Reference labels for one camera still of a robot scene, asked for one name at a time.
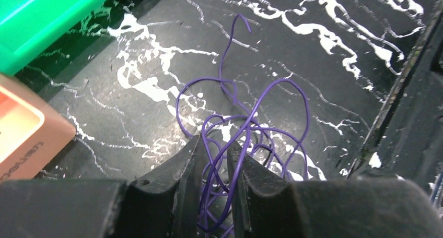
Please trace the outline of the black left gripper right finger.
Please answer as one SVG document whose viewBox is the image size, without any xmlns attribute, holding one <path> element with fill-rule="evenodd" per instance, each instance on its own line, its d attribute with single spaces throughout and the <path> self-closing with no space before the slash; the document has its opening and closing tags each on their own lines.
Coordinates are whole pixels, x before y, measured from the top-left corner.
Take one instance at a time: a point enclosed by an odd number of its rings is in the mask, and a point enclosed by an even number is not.
<svg viewBox="0 0 443 238">
<path fill-rule="evenodd" d="M 235 237 L 442 237 L 425 193 L 397 179 L 288 182 L 241 146 L 227 150 Z"/>
</svg>

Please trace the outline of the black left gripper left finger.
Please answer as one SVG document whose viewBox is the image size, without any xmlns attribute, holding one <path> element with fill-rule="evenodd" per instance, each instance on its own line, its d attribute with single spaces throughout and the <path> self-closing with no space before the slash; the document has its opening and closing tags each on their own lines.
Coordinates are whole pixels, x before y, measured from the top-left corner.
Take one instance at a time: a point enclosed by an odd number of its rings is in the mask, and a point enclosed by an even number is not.
<svg viewBox="0 0 443 238">
<path fill-rule="evenodd" d="M 199 135 L 134 181 L 1 184 L 1 237 L 197 237 L 204 145 Z"/>
</svg>

